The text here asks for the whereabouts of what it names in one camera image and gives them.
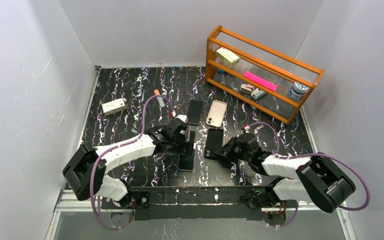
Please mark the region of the black phone case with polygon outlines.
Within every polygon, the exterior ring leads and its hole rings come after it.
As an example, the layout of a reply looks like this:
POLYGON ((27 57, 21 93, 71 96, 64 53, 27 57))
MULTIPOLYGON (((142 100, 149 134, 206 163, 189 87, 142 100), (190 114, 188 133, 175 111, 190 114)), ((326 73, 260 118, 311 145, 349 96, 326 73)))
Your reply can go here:
POLYGON ((211 128, 208 130, 204 147, 204 157, 210 160, 217 160, 215 152, 223 145, 224 130, 211 128))

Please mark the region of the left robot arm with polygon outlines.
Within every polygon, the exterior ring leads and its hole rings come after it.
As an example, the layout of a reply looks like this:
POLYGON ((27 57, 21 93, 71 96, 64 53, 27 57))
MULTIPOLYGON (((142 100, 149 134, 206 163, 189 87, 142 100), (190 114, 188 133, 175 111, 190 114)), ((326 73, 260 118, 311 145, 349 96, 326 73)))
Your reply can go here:
POLYGON ((108 172, 139 158, 181 152, 188 134, 186 116, 179 115, 167 125, 146 130, 142 136, 96 147, 81 144, 62 175, 79 201, 88 200, 91 195, 121 201, 129 193, 128 185, 108 176, 108 172))

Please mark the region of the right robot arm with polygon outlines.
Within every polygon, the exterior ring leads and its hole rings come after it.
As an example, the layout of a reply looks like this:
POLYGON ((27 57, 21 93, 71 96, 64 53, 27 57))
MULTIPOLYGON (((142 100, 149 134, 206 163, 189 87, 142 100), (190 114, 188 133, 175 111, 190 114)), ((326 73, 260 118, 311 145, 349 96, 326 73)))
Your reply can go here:
POLYGON ((356 191, 356 185, 332 159, 323 154, 286 157, 262 149, 252 133, 231 138, 214 152, 220 160, 242 160, 260 175, 279 177, 265 190, 272 203, 303 201, 332 213, 356 191))

